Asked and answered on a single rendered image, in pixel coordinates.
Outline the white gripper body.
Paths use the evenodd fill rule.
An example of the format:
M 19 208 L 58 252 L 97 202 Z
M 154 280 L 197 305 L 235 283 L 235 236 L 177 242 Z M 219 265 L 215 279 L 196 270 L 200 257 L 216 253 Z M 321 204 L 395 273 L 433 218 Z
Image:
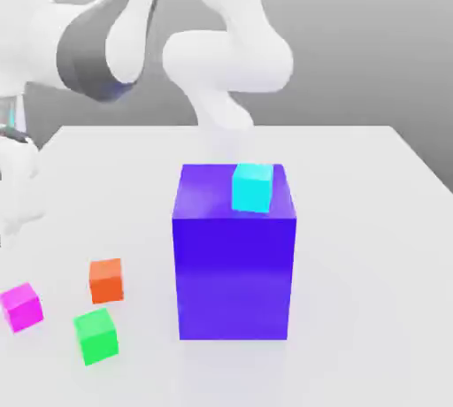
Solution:
M 15 235 L 44 214 L 36 176 L 39 150 L 33 142 L 0 142 L 0 235 Z

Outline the small magenta cube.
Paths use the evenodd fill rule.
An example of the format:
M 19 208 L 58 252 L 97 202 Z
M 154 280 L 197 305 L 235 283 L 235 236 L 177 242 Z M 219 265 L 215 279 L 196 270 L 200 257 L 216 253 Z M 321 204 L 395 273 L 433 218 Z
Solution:
M 0 306 L 14 333 L 43 321 L 40 298 L 28 282 L 1 293 Z

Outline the small orange cube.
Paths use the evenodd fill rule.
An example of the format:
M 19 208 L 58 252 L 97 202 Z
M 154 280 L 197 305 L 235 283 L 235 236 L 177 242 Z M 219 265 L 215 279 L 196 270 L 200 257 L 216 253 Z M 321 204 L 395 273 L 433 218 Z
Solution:
M 121 260 L 92 261 L 89 266 L 89 287 L 92 303 L 117 302 L 124 299 Z

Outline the small green cube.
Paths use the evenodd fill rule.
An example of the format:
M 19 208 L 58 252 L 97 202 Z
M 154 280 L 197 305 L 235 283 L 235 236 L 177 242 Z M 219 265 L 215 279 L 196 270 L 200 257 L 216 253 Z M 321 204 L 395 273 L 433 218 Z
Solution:
M 117 330 L 106 308 L 76 317 L 73 325 L 85 365 L 119 354 Z

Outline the small cyan cube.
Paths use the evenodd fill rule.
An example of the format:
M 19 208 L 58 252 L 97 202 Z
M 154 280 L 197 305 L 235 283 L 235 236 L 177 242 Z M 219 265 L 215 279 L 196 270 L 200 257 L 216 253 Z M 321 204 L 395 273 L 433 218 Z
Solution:
M 273 197 L 273 165 L 238 164 L 232 177 L 232 209 L 268 213 Z

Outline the large purple box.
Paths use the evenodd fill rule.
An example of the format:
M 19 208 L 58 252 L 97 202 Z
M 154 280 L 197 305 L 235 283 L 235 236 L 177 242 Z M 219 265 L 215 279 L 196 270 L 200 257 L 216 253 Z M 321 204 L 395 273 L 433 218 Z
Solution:
M 172 215 L 182 340 L 288 337 L 296 209 L 282 165 L 266 214 L 231 207 L 234 165 L 185 164 Z

